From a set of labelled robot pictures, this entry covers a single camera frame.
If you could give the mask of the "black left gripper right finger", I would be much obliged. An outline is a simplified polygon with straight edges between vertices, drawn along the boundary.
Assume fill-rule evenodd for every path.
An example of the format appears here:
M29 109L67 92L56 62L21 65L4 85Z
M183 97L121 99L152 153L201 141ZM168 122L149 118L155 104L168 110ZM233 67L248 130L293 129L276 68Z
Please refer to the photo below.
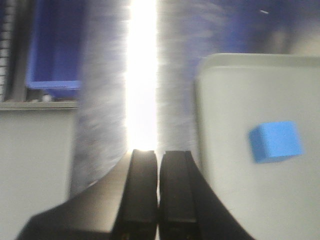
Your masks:
M167 151L159 173L159 237L198 240L200 231L184 151Z

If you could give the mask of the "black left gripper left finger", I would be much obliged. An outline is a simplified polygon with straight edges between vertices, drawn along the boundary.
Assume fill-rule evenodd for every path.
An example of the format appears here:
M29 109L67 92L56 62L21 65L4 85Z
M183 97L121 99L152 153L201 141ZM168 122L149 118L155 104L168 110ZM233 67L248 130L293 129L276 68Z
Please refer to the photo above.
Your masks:
M120 208L113 226L115 240L154 240L158 217L158 165L154 151L133 150Z

